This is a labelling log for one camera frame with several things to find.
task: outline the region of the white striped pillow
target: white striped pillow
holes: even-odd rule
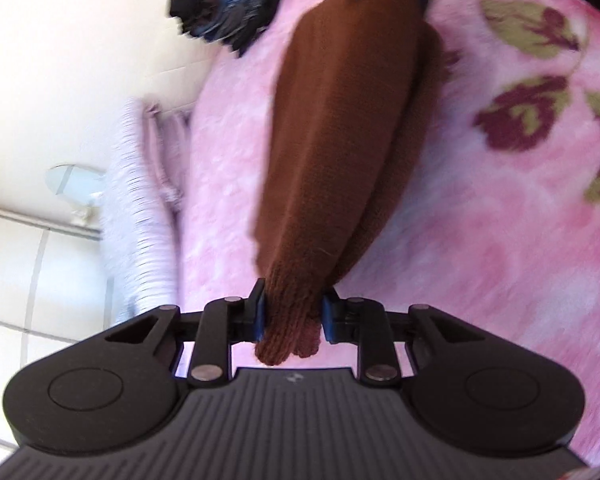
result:
[[[102,255],[107,272],[122,284],[122,322],[178,301],[174,218],[144,158],[144,125],[155,105],[129,101],[114,135],[102,203]]]

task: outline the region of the ridged black surface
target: ridged black surface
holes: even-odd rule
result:
[[[566,449],[504,460],[452,448],[396,392],[361,386],[349,369],[243,369],[194,391],[135,447],[93,458],[23,448],[0,480],[556,480],[580,466]]]

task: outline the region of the bed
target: bed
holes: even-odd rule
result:
[[[246,296],[257,278],[276,73],[320,1],[283,0],[250,52],[222,52],[206,80],[174,231],[184,311]],[[600,13],[582,0],[433,0],[428,20],[445,43],[440,108],[400,207],[338,292],[388,310],[429,303],[561,362],[587,392],[574,450],[600,463]],[[323,344],[285,365],[354,367],[355,354]],[[248,344],[234,365],[261,366]]]

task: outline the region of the white tiled wall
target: white tiled wall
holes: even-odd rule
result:
[[[0,462],[16,449],[2,413],[9,379],[107,328],[116,298],[96,234],[0,212]]]

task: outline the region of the triangular cutout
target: triangular cutout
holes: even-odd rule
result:
[[[155,316],[145,317],[107,336],[106,340],[113,343],[139,345],[144,342],[157,322],[158,318]]]
[[[440,335],[448,343],[469,343],[473,341],[484,341],[484,338],[471,330],[454,323],[444,317],[432,316],[431,320],[436,325]]]

